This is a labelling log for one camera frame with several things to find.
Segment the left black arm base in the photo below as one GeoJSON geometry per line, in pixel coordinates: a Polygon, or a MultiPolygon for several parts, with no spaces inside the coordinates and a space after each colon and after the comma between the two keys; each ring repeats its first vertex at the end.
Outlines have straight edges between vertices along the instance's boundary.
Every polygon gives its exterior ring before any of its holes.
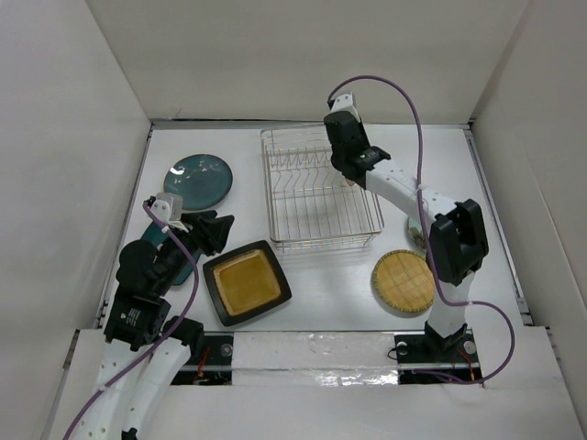
{"type": "Polygon", "coordinates": [[[233,333],[206,333],[203,348],[180,368],[172,380],[172,385],[230,385],[232,383],[233,352],[233,333]]]}

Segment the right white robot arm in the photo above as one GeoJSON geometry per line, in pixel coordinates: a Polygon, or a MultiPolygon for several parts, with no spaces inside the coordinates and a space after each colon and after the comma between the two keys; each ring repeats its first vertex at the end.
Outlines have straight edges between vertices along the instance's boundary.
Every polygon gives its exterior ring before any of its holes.
{"type": "Polygon", "coordinates": [[[337,171],[406,215],[420,218],[426,263],[436,284],[424,350],[434,360],[446,359],[467,330],[471,284],[489,251],[481,207],[472,199],[456,202],[419,186],[390,154],[370,144],[363,124],[349,110],[329,113],[324,123],[337,171]]]}

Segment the light green flower plate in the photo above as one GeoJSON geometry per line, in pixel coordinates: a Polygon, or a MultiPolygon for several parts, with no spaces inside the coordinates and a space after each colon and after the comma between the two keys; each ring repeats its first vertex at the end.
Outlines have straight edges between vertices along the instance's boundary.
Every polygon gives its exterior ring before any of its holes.
{"type": "Polygon", "coordinates": [[[417,248],[426,252],[426,240],[424,231],[418,220],[408,217],[406,221],[407,234],[412,239],[413,243],[417,248]]]}

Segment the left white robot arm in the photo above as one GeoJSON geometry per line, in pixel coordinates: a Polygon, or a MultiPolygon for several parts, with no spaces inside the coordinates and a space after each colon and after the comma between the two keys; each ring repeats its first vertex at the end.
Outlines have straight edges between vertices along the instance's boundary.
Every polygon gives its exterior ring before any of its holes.
{"type": "Polygon", "coordinates": [[[170,316],[165,295],[200,256],[224,249],[234,220],[215,211],[184,214],[176,224],[153,218],[165,236],[159,245],[138,239],[123,247],[93,394],[64,438],[143,438],[176,374],[205,350],[202,324],[186,311],[170,316]]]}

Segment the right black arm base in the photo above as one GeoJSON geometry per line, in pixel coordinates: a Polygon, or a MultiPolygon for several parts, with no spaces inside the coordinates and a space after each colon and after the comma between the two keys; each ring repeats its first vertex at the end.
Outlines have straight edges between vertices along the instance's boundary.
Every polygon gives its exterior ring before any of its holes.
{"type": "Polygon", "coordinates": [[[435,353],[425,344],[425,335],[400,333],[393,337],[394,347],[387,357],[396,362],[400,385],[470,383],[482,378],[481,363],[473,335],[464,338],[446,352],[435,353]]]}

